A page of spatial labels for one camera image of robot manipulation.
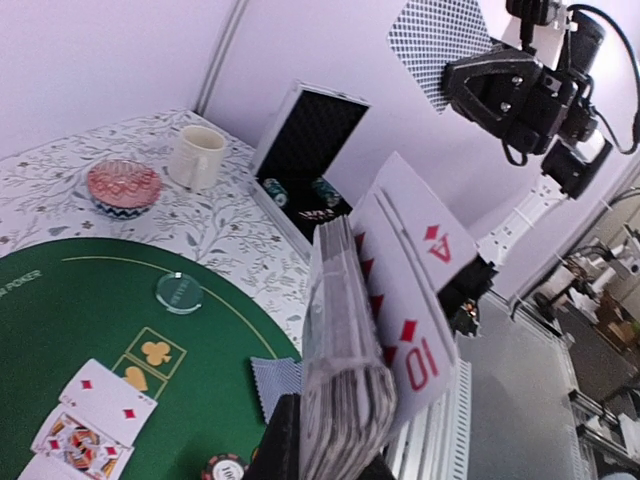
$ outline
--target white mug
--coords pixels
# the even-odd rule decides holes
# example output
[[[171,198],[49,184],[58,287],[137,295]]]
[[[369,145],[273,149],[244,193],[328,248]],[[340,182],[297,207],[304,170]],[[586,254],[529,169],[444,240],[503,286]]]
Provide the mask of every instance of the white mug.
[[[213,187],[226,143],[222,134],[210,128],[196,125],[183,128],[169,160],[169,176],[194,192]]]

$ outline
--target speckled table surface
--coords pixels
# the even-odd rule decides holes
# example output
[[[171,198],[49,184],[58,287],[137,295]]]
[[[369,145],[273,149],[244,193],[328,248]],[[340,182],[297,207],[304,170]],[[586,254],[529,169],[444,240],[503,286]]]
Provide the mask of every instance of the speckled table surface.
[[[190,111],[168,111],[0,160],[0,256],[73,237],[119,238],[170,250],[231,281],[300,350],[308,267],[251,196],[253,148],[221,131],[228,150],[220,178],[199,194],[167,176],[179,130],[194,124],[211,126]],[[86,176],[105,159],[136,160],[160,174],[163,192],[150,212],[123,221],[94,208]]]

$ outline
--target green felt mat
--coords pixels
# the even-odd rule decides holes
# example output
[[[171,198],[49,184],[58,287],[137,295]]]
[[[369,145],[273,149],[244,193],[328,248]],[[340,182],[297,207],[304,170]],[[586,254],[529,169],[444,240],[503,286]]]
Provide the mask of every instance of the green felt mat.
[[[203,307],[187,316],[167,312],[154,295],[160,277],[175,271],[205,290]],[[141,345],[161,341],[171,361],[154,369]],[[248,460],[265,428],[250,356],[299,358],[258,305],[190,260],[111,239],[13,253],[0,260],[2,478],[27,465],[40,425],[90,358],[121,376],[136,367],[158,401],[123,480],[199,478],[218,453]]]

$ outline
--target open box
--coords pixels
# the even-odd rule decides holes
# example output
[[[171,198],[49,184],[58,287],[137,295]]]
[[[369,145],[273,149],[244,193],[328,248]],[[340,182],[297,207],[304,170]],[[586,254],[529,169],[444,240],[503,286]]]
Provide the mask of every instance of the open box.
[[[327,171],[368,109],[362,98],[296,82],[256,149],[254,198],[305,261],[310,258],[313,231],[322,221],[304,219],[299,213],[329,208],[312,183]],[[269,178],[287,192],[283,208],[263,187]],[[351,206],[343,199],[332,210],[348,214]]]

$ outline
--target purple wall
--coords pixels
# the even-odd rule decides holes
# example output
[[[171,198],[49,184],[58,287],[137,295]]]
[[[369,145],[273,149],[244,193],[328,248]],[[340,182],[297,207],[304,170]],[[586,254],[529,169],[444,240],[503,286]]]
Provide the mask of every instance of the purple wall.
[[[192,107],[231,3],[0,1],[0,158]]]
[[[539,173],[539,161],[534,159],[525,169],[511,167],[497,140],[450,110],[436,114],[386,43],[404,3],[250,1],[207,117],[255,146],[295,78],[363,96],[373,108],[329,170],[329,179],[355,202],[384,159],[397,150],[480,237],[528,190]],[[640,45],[634,23],[640,4],[589,3],[606,8]],[[490,34],[501,37],[510,21],[504,2],[482,0],[481,5]],[[613,35],[598,58],[594,76],[598,106],[628,142],[635,92],[630,67]],[[560,209],[523,240],[526,245],[514,252],[498,278],[499,293],[512,295],[551,258],[627,163],[612,158],[588,198]]]

